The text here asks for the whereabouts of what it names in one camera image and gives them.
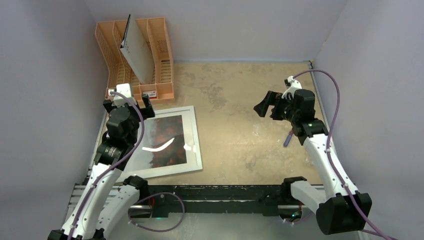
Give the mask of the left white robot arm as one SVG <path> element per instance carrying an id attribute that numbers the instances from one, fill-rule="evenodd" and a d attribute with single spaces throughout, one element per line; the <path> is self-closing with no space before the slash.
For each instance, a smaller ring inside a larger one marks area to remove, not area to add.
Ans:
<path id="1" fill-rule="evenodd" d="M 97 227 L 98 219 L 110 190 L 122 174 L 129 158 L 142 141 L 145 119 L 155 112 L 147 94 L 142 95 L 144 108 L 127 97 L 124 104 L 105 100 L 109 114 L 106 123 L 108 137 L 97 148 L 94 165 L 86 187 L 71 216 L 60 229 L 52 230 L 49 240 L 100 240 L 103 230 Z"/>

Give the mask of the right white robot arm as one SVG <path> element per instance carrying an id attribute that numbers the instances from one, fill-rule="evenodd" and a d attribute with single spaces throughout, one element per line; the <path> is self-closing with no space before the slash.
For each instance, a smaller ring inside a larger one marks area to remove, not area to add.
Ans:
<path id="1" fill-rule="evenodd" d="M 287 95 L 268 91 L 253 109 L 263 118 L 269 107 L 272 107 L 270 118 L 290 122 L 293 134 L 311 157 L 324 187 L 324 191 L 319 191 L 301 176 L 285 178 L 280 191 L 282 200 L 288 204 L 298 200 L 308 207 L 325 235 L 363 230 L 372 199 L 368 193 L 359 192 L 328 143 L 329 131 L 315 116 L 315 94 L 307 89 Z"/>

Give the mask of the white picture frame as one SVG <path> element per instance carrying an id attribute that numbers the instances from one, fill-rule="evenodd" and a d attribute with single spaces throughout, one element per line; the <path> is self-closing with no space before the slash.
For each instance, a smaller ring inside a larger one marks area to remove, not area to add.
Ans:
<path id="1" fill-rule="evenodd" d="M 155 111 L 144 121 L 140 145 L 128 160 L 118 182 L 130 176 L 150 179 L 203 169 L 194 106 Z"/>

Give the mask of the blue handled screwdriver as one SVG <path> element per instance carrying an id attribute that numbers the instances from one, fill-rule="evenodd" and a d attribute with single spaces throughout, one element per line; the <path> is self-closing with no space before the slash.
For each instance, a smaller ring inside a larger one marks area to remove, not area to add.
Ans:
<path id="1" fill-rule="evenodd" d="M 283 146 L 286 148 L 286 147 L 288 147 L 288 145 L 290 144 L 290 141 L 291 141 L 291 139 L 292 139 L 292 136 L 293 136 L 293 131 L 291 130 L 289 133 L 288 133 L 288 135 L 287 135 L 287 137 L 286 137 L 286 139 L 285 139 L 285 141 L 284 141 L 284 143 L 283 143 Z"/>

